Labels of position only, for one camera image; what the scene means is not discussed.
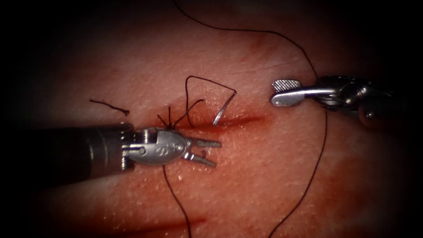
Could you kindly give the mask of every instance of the skin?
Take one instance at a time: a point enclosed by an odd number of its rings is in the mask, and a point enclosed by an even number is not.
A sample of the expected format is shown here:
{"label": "skin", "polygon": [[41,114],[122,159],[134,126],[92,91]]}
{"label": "skin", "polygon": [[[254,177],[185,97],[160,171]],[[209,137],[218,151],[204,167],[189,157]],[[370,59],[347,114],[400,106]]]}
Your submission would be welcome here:
{"label": "skin", "polygon": [[[194,18],[217,27],[280,32],[301,45],[319,76],[383,76],[377,52],[340,15],[308,3],[181,1]],[[126,121],[163,126],[185,112],[185,78],[208,78],[237,90],[218,126],[214,116],[230,90],[190,79],[184,135],[222,142],[207,149],[217,168],[177,160],[169,183],[188,214],[193,237],[267,237],[301,198],[320,154],[325,113],[314,101],[292,108],[269,103],[271,83],[295,78],[312,85],[302,52],[266,33],[207,28],[171,1],[106,6],[69,27],[42,66],[20,88],[17,114],[33,128]],[[121,112],[89,99],[129,109]],[[328,113],[327,141],[307,196],[274,237],[374,237],[401,233],[410,177],[405,142],[358,120]],[[43,191],[24,203],[31,229],[46,235],[188,237],[185,218],[162,167]]]}

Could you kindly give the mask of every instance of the silver metal instrument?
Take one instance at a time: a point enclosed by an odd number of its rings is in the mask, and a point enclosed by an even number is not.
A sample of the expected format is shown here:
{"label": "silver metal instrument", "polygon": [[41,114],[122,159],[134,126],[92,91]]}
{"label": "silver metal instrument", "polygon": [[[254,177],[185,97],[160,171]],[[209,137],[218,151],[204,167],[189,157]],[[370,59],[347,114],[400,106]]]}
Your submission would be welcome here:
{"label": "silver metal instrument", "polygon": [[340,111],[358,117],[370,126],[393,123],[408,113],[406,100],[371,81],[347,76],[325,76],[313,86],[303,87],[298,80],[282,79],[273,82],[275,94],[270,102],[276,107],[289,107],[312,98],[330,111]]}
{"label": "silver metal instrument", "polygon": [[186,138],[175,130],[149,127],[134,131],[122,138],[123,157],[139,164],[164,165],[178,158],[195,161],[207,166],[216,164],[190,152],[192,146],[219,148],[218,141]]}

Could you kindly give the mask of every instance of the black suture thread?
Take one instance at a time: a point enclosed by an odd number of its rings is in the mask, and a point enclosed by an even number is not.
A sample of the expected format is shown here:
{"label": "black suture thread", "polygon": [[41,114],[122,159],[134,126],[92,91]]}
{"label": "black suture thread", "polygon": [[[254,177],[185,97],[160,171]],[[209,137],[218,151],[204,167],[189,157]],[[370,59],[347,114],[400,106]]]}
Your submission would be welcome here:
{"label": "black suture thread", "polygon": [[89,101],[90,102],[93,102],[93,103],[103,104],[103,105],[106,105],[106,106],[110,107],[111,109],[115,109],[115,110],[121,111],[125,116],[128,116],[129,115],[129,110],[115,107],[115,106],[110,105],[110,104],[108,104],[106,102],[103,102],[103,101],[96,101],[96,100],[93,100],[93,99],[90,99]]}
{"label": "black suture thread", "polygon": [[193,105],[185,112],[185,114],[181,117],[181,118],[179,118],[178,120],[176,120],[176,122],[173,124],[173,129],[175,129],[175,127],[176,127],[176,125],[185,117],[185,116],[187,116],[187,118],[188,118],[188,122],[189,122],[189,117],[188,117],[188,113],[189,113],[189,111],[197,104],[197,103],[199,103],[199,102],[202,102],[202,101],[204,101],[204,99],[198,99],[195,103],[193,103]]}
{"label": "black suture thread", "polygon": [[[309,57],[308,57],[308,55],[307,55],[307,53],[305,52],[305,50],[304,50],[304,48],[302,48],[299,44],[297,44],[297,43],[295,43],[293,40],[291,40],[290,38],[288,38],[287,36],[284,36],[284,35],[282,35],[282,34],[280,34],[280,33],[278,33],[278,32],[275,32],[275,31],[271,31],[271,30],[250,30],[250,29],[230,29],[230,28],[220,28],[220,27],[215,27],[215,26],[211,26],[211,25],[208,25],[208,24],[206,24],[206,23],[203,23],[203,22],[200,22],[199,20],[197,20],[197,19],[195,19],[195,18],[193,18],[193,17],[191,17],[190,15],[188,15],[187,13],[185,13],[180,7],[179,7],[179,5],[176,3],[176,0],[173,0],[173,2],[174,2],[174,4],[175,4],[175,6],[176,6],[176,8],[183,14],[183,15],[185,15],[186,17],[188,17],[189,19],[191,19],[191,20],[193,20],[193,21],[195,21],[195,22],[197,22],[197,23],[199,23],[199,24],[201,24],[201,25],[203,25],[203,26],[207,26],[207,27],[210,27],[210,28],[212,28],[212,29],[215,29],[215,30],[226,30],[226,31],[241,31],[241,32],[257,32],[257,33],[270,33],[270,34],[275,34],[275,35],[278,35],[278,36],[280,36],[280,37],[282,37],[282,38],[284,38],[284,39],[286,39],[287,41],[289,41],[290,43],[292,43],[293,45],[295,45],[296,47],[298,47],[301,51],[302,51],[302,53],[303,53],[303,55],[305,56],[305,58],[306,58],[306,60],[307,60],[307,62],[308,62],[308,64],[310,65],[310,67],[311,67],[311,69],[312,69],[312,71],[313,71],[313,74],[314,74],[314,76],[315,76],[315,78],[316,78],[316,80],[318,79],[318,75],[317,75],[317,72],[316,72],[316,70],[314,69],[314,67],[313,67],[313,64],[311,63],[311,60],[309,59]],[[186,90],[186,108],[187,108],[187,119],[188,119],[188,122],[189,122],[189,124],[192,126],[192,127],[194,127],[193,125],[192,125],[192,123],[191,123],[191,121],[190,121],[190,119],[189,119],[189,115],[188,115],[188,89],[187,89],[187,81],[188,81],[188,78],[186,79],[186,81],[185,81],[185,90]],[[318,165],[319,165],[319,162],[320,162],[320,160],[321,160],[321,158],[322,158],[322,154],[323,154],[323,151],[324,151],[324,147],[325,147],[325,144],[326,144],[326,137],[327,137],[327,112],[325,111],[325,134],[324,134],[324,140],[323,140],[323,145],[322,145],[322,150],[321,150],[321,152],[320,152],[320,155],[319,155],[319,157],[318,157],[318,159],[317,159],[317,162],[316,162],[316,165],[315,165],[315,168],[314,168],[314,170],[313,170],[313,173],[312,173],[312,175],[311,175],[311,178],[310,178],[310,181],[308,182],[308,185],[307,185],[307,187],[306,187],[306,189],[305,189],[305,191],[304,191],[304,193],[303,193],[303,196],[300,198],[300,200],[298,201],[298,203],[294,206],[294,208],[282,219],[282,221],[280,221],[276,226],[275,226],[275,228],[272,230],[272,232],[269,234],[269,238],[271,238],[272,237],[272,235],[275,233],[275,231],[277,230],[277,228],[279,227],[279,226],[281,226],[282,224],[283,224],[283,222],[298,208],[298,206],[301,204],[301,202],[303,201],[303,199],[304,199],[304,197],[305,197],[305,195],[307,194],[307,192],[308,192],[308,189],[310,188],[310,185],[311,185],[311,183],[312,183],[312,181],[313,181],[313,178],[314,178],[314,175],[315,175],[315,173],[316,173],[316,170],[317,170],[317,167],[318,167]]]}
{"label": "black suture thread", "polygon": [[223,84],[220,84],[220,83],[215,82],[215,81],[210,80],[210,79],[201,78],[201,77],[197,77],[197,76],[193,76],[193,75],[188,76],[188,77],[185,79],[186,118],[188,119],[188,123],[189,123],[189,125],[190,125],[192,128],[195,128],[195,126],[191,123],[191,121],[190,121],[190,119],[189,119],[189,109],[188,109],[188,79],[190,79],[190,78],[197,78],[197,79],[205,80],[205,81],[208,81],[208,82],[211,82],[211,83],[217,84],[217,85],[219,85],[219,86],[221,86],[221,87],[224,87],[224,88],[230,89],[230,90],[232,90],[232,91],[234,92],[234,93],[232,94],[232,96],[230,96],[230,97],[229,97],[229,99],[228,99],[228,100],[226,100],[225,104],[223,105],[222,109],[220,109],[220,111],[225,110],[225,108],[226,108],[226,106],[228,105],[228,103],[229,103],[229,102],[232,100],[232,98],[233,98],[233,97],[237,94],[237,91],[236,91],[235,89],[233,89],[233,88],[230,88],[230,87],[228,87],[228,86],[225,86],[225,85],[223,85]]}
{"label": "black suture thread", "polygon": [[184,213],[184,216],[185,216],[185,222],[186,222],[186,226],[187,226],[187,229],[188,229],[188,237],[189,237],[189,238],[192,238],[192,235],[191,235],[191,226],[190,226],[190,224],[189,224],[188,215],[186,214],[184,207],[182,207],[181,202],[178,200],[178,198],[176,197],[175,193],[173,192],[173,189],[172,189],[172,187],[171,187],[171,184],[169,183],[169,180],[167,179],[165,165],[163,165],[163,174],[164,174],[164,180],[166,180],[167,186],[169,187],[169,189],[170,189],[170,191],[171,191],[171,193],[172,193],[173,198],[174,198],[174,199],[175,199],[175,201],[178,203],[179,207],[180,207],[180,208],[181,208],[181,210],[182,210],[182,213]]}
{"label": "black suture thread", "polygon": [[279,228],[279,226],[282,225],[282,223],[284,223],[285,220],[288,219],[288,217],[290,215],[292,215],[292,213],[298,208],[298,206],[300,206],[301,202],[305,198],[305,195],[307,194],[308,189],[310,188],[310,185],[312,184],[314,175],[316,174],[316,170],[317,170],[317,167],[319,166],[319,162],[322,159],[323,150],[325,149],[325,144],[326,144],[326,137],[327,137],[327,111],[325,111],[325,136],[324,136],[324,139],[323,139],[322,150],[320,151],[319,157],[317,158],[317,162],[316,162],[316,165],[314,166],[314,170],[313,170],[312,176],[310,178],[310,181],[308,182],[307,187],[305,188],[305,191],[304,191],[303,195],[301,196],[300,200],[297,202],[297,204],[294,206],[294,208],[292,208],[292,210],[273,228],[273,230],[269,234],[268,238],[272,237],[272,235]]}
{"label": "black suture thread", "polygon": [[204,99],[198,99],[189,109],[187,112],[185,112],[185,114],[183,116],[181,116],[178,120],[176,120],[175,123],[172,124],[171,122],[171,107],[169,106],[169,124],[167,124],[161,117],[160,115],[157,115],[157,117],[160,119],[160,121],[162,121],[163,125],[165,125],[166,129],[170,129],[170,130],[175,130],[176,125],[182,120],[184,119],[184,117],[186,117],[188,115],[188,112],[199,102],[204,101]]}
{"label": "black suture thread", "polygon": [[231,28],[221,28],[221,27],[211,26],[211,25],[206,24],[206,23],[204,23],[204,22],[200,22],[199,20],[197,20],[197,19],[193,18],[192,16],[188,15],[188,14],[187,14],[186,12],[184,12],[184,11],[182,10],[182,8],[181,8],[181,7],[180,7],[180,6],[176,3],[176,0],[173,0],[173,3],[175,4],[176,8],[177,8],[177,9],[178,9],[178,10],[179,10],[179,11],[180,11],[183,15],[185,15],[186,17],[188,17],[189,19],[191,19],[191,20],[193,20],[193,21],[195,21],[195,22],[197,22],[197,23],[199,23],[199,24],[201,24],[201,25],[203,25],[203,26],[207,26],[207,27],[210,27],[210,28],[215,29],[215,30],[269,33],[269,34],[274,34],[274,35],[277,35],[277,36],[280,36],[280,37],[284,38],[285,40],[289,41],[291,44],[295,45],[297,48],[299,48],[299,49],[302,51],[302,53],[303,53],[304,57],[306,58],[306,60],[307,60],[308,64],[310,65],[310,67],[311,67],[311,68],[312,68],[312,70],[313,70],[314,76],[316,77],[316,79],[318,78],[318,76],[317,76],[317,72],[316,72],[316,70],[314,69],[313,64],[312,64],[312,62],[310,61],[310,59],[309,59],[309,57],[308,57],[307,53],[305,52],[304,48],[302,48],[299,44],[295,43],[293,40],[289,39],[287,36],[282,35],[282,34],[280,34],[279,32],[272,31],[272,30],[231,29]]}

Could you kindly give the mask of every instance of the pink skin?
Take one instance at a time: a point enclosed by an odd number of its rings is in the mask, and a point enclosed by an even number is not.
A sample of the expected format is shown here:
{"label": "pink skin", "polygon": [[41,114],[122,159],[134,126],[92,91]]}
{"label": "pink skin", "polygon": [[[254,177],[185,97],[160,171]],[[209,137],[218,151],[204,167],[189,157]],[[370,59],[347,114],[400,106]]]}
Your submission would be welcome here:
{"label": "pink skin", "polygon": [[[319,76],[380,73],[377,56],[337,17],[308,4],[181,2],[200,21],[218,27],[273,30],[308,53]],[[217,168],[177,160],[166,165],[185,208],[193,237],[266,237],[298,202],[322,148],[324,110],[306,100],[293,108],[269,103],[270,84],[315,81],[301,51],[266,33],[226,32],[183,16],[170,1],[105,11],[59,44],[34,79],[25,106],[38,127],[87,126],[127,121],[136,128],[163,126],[167,107],[175,121],[185,111],[185,78],[208,78],[238,94],[217,127],[213,117],[231,95],[191,79],[190,104],[204,98],[182,133],[222,142],[208,149]],[[121,112],[89,99],[130,110]],[[328,136],[314,181],[302,204],[274,237],[375,236],[389,232],[401,209],[402,147],[393,136],[357,120],[328,113]],[[187,237],[183,213],[162,167],[46,191],[32,209],[36,224],[57,234]]]}

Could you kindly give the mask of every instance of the cut suture end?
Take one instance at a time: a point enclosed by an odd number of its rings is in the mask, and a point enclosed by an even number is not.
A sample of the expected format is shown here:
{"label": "cut suture end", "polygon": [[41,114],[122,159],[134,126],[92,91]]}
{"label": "cut suture end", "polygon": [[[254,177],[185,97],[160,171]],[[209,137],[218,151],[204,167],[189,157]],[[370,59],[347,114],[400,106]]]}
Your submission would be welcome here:
{"label": "cut suture end", "polygon": [[108,104],[108,103],[106,103],[104,101],[97,101],[97,100],[93,100],[93,99],[90,99],[89,101],[90,102],[93,102],[93,103],[98,103],[98,104],[106,105],[106,106],[110,107],[111,109],[115,109],[115,110],[118,110],[118,111],[122,112],[125,116],[128,116],[129,115],[129,110],[115,107],[115,106],[113,106],[111,104]]}

